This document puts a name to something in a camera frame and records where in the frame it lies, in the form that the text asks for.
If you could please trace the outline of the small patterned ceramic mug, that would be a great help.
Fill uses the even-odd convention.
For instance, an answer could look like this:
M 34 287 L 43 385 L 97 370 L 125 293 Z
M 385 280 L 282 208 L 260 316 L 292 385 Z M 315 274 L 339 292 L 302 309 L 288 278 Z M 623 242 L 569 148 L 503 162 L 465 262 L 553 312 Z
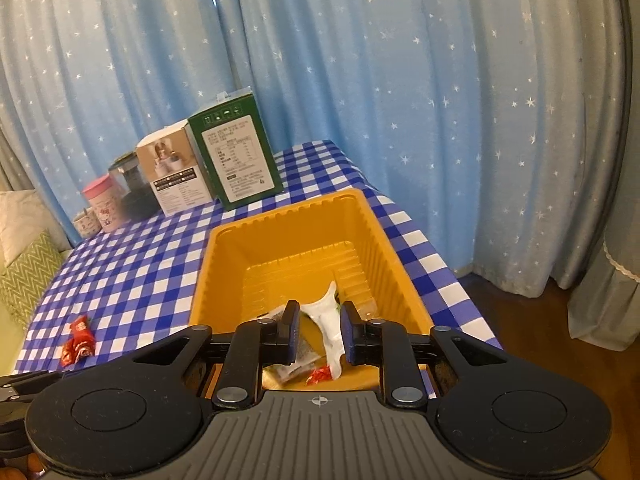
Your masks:
M 73 218 L 72 223 L 83 240 L 102 231 L 101 223 L 92 207 L 81 209 Z

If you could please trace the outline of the pale yellow sofa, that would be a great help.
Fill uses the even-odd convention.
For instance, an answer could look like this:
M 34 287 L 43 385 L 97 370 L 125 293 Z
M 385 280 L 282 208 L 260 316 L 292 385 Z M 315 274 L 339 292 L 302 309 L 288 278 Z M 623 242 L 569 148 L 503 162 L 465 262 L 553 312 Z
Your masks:
M 14 371 L 25 338 L 24 328 L 15 322 L 4 304 L 0 306 L 0 374 Z

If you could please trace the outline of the large red snack packet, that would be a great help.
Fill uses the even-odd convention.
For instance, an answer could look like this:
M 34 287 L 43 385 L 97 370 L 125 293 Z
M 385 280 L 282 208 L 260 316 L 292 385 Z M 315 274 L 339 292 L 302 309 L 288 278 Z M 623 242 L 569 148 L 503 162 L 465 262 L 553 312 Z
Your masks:
M 60 364 L 63 368 L 77 364 L 93 356 L 96 351 L 96 338 L 90 327 L 87 315 L 83 314 L 70 323 L 70 339 L 63 344 Z

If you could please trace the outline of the pink hello kitty cup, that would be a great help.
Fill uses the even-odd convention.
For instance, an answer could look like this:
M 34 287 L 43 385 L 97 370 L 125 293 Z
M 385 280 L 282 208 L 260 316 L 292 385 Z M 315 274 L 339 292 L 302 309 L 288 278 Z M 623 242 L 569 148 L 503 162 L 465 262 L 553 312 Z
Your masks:
M 90 182 L 82 194 L 105 233 L 116 231 L 126 222 L 126 214 L 122 209 L 122 189 L 109 174 Z

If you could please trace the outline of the grey lace trimmed cover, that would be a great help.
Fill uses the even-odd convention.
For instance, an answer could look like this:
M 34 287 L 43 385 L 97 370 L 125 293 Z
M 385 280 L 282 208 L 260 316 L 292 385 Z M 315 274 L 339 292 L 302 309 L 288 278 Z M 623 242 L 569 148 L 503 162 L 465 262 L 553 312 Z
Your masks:
M 627 0 L 630 62 L 624 148 L 613 203 L 568 305 L 570 336 L 623 351 L 639 337 L 639 0 Z

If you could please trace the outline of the yellow green candy packet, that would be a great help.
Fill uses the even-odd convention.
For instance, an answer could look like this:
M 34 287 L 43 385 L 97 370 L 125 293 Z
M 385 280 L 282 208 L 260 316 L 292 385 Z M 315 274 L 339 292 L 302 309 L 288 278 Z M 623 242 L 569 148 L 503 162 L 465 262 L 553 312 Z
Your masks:
M 299 333 L 318 356 L 325 356 L 322 333 L 318 325 L 305 313 L 299 317 Z

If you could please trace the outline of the white quilted pillow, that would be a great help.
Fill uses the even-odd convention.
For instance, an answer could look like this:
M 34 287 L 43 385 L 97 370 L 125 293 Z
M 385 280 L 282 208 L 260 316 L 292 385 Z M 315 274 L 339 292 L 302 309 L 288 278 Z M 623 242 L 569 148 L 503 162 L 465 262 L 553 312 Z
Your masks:
M 1 193 L 1 248 L 5 264 L 15 260 L 40 233 L 47 231 L 58 252 L 70 242 L 55 216 L 35 190 Z

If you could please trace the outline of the blue star curtain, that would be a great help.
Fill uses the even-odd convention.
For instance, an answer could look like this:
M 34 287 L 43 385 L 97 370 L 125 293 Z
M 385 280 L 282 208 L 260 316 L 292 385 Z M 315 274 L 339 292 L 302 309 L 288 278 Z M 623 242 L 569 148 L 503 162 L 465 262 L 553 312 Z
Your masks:
M 576 281 L 620 145 L 620 0 L 1 0 L 1 127 L 63 226 L 146 134 L 251 88 L 457 274 Z

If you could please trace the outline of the white green snack pouch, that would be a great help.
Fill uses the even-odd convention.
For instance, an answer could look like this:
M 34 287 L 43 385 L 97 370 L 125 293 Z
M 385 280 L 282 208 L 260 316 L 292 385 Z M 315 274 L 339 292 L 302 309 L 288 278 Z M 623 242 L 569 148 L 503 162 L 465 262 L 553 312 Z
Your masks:
M 338 379 L 342 374 L 341 359 L 345 355 L 345 347 L 341 329 L 341 305 L 337 301 L 337 286 L 334 281 L 329 284 L 326 293 L 311 304 L 300 306 L 322 335 L 322 344 L 326 350 L 326 364 L 332 379 Z

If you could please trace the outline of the orange plastic tray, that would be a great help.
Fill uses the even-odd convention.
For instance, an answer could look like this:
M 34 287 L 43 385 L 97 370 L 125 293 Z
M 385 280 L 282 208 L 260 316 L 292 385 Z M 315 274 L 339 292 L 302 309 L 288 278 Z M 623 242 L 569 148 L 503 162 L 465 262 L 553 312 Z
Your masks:
M 190 322 L 233 332 L 290 300 L 338 298 L 426 334 L 433 322 L 363 192 L 356 188 L 218 226 Z

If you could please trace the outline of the grey seaweed snack packet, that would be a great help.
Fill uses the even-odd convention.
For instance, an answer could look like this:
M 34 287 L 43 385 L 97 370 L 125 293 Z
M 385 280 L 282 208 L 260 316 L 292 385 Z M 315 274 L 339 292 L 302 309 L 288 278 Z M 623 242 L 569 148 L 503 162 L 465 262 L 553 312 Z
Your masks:
M 256 318 L 262 326 L 260 356 L 266 374 L 278 385 L 310 372 L 320 361 L 320 354 L 303 335 L 301 316 L 299 303 L 288 300 L 284 306 Z

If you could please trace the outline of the green carton box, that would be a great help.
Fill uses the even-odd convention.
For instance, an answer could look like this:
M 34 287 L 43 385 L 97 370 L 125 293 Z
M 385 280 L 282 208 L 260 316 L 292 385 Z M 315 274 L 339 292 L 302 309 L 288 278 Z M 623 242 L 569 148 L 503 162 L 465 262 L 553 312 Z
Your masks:
M 251 88 L 221 94 L 188 118 L 191 136 L 224 209 L 282 192 L 283 184 Z

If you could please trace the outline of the green chevron pillow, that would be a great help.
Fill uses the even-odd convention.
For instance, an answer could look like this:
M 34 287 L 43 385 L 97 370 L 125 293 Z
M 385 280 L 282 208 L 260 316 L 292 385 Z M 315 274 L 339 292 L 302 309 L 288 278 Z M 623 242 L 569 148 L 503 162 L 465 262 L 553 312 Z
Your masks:
M 41 232 L 1 273 L 1 299 L 9 316 L 27 330 L 40 300 L 64 263 L 50 234 Z

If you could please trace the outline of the blue white checkered tablecloth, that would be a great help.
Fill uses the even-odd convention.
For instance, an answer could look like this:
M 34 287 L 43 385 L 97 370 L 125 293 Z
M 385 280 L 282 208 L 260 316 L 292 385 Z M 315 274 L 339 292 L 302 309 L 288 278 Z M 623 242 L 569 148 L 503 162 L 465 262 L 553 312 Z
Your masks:
M 189 321 L 198 271 L 209 232 L 289 204 L 343 188 L 358 188 L 378 218 L 394 251 L 439 324 L 488 344 L 498 342 L 457 278 L 412 219 L 331 141 L 312 141 L 276 156 L 282 193 L 224 211 L 211 203 L 166 217 L 163 214 L 99 234 L 77 246 L 43 294 L 20 353 L 17 373 L 56 370 L 70 322 L 87 315 L 96 335 L 100 364 L 163 336 Z

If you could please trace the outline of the white beige product box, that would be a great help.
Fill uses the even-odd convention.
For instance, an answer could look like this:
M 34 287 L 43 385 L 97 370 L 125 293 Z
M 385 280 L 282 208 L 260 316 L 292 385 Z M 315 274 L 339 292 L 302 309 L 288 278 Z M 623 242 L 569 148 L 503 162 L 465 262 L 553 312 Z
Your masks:
M 136 146 L 142 171 L 165 216 L 214 199 L 186 119 L 156 130 Z

